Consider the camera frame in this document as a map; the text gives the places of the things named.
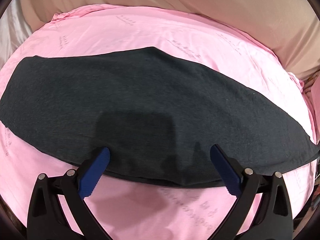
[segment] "beige fabric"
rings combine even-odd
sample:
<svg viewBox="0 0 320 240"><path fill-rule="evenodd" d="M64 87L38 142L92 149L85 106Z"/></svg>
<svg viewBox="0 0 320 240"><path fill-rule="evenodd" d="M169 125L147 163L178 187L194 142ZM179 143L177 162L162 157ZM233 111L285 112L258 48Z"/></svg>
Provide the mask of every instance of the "beige fabric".
<svg viewBox="0 0 320 240"><path fill-rule="evenodd" d="M208 16L240 29L278 56L300 79L320 69L320 21L307 0L21 0L33 30L87 4L154 6Z"/></svg>

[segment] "metal rivet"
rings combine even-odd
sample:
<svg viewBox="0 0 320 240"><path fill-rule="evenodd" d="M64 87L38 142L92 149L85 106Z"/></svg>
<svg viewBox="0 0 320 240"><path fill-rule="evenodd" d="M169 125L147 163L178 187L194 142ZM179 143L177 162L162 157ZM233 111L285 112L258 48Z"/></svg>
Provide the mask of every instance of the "metal rivet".
<svg viewBox="0 0 320 240"><path fill-rule="evenodd" d="M45 174L44 173L41 173L39 176L38 176L38 179L44 179L45 178Z"/></svg>
<svg viewBox="0 0 320 240"><path fill-rule="evenodd" d="M246 168L246 169L244 170L244 172L245 172L245 174L248 174L248 175L252 175L252 174L253 174L253 170L250 169L250 168Z"/></svg>
<svg viewBox="0 0 320 240"><path fill-rule="evenodd" d="M67 171L67 175L68 175L68 176L73 176L75 173L76 173L75 170L68 170L68 171Z"/></svg>
<svg viewBox="0 0 320 240"><path fill-rule="evenodd" d="M281 177L282 177L282 174L281 174L281 172L276 171L276 172L275 172L275 176L276 176L277 178L281 178Z"/></svg>

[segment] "pink sheet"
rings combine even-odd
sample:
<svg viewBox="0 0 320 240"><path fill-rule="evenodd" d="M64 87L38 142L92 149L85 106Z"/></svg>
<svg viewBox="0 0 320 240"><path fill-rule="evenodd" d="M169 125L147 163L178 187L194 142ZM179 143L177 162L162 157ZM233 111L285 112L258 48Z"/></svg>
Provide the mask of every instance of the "pink sheet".
<svg viewBox="0 0 320 240"><path fill-rule="evenodd" d="M320 72L316 73L316 81L311 87L311 100L315 110L317 142L320 141Z"/></svg>
<svg viewBox="0 0 320 240"><path fill-rule="evenodd" d="M31 35L0 71L2 96L16 65L27 56L67 57L155 46L199 62L250 87L286 111L314 142L301 85L276 56L247 34L200 16L147 7L84 6L55 15ZM284 174L296 216L311 195L316 162ZM0 194L26 225L38 174L60 176L71 165L45 155L0 122ZM102 176L87 205L114 239L207 239L235 198L225 187L172 189ZM258 208L257 195L241 232ZM62 199L71 227L80 232Z"/></svg>

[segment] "black clamp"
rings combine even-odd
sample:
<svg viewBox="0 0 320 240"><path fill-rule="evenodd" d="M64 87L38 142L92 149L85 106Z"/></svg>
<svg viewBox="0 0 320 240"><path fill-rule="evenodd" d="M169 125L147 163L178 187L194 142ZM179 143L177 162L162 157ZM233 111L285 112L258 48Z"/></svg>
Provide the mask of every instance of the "black clamp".
<svg viewBox="0 0 320 240"><path fill-rule="evenodd" d="M212 146L210 157L229 193L237 200L208 240L292 240L291 206L282 174L262 176L250 168L244 169L218 145ZM28 240L112 240L84 202L109 161L109 150L101 148L77 170L68 170L63 176L49 178L40 174L28 211ZM258 193L263 195L253 223L246 232L237 235ZM58 195L65 196L83 235L70 228Z"/></svg>

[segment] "black cloth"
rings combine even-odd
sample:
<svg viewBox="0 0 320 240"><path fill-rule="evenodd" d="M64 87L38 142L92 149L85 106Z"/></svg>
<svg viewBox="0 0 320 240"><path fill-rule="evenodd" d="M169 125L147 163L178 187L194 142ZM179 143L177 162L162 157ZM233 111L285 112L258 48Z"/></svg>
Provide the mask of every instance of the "black cloth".
<svg viewBox="0 0 320 240"><path fill-rule="evenodd" d="M298 168L319 151L260 93L153 47L25 58L1 98L0 120L65 162L79 165L104 146L106 175L173 187L223 185L210 161L214 144L266 175Z"/></svg>

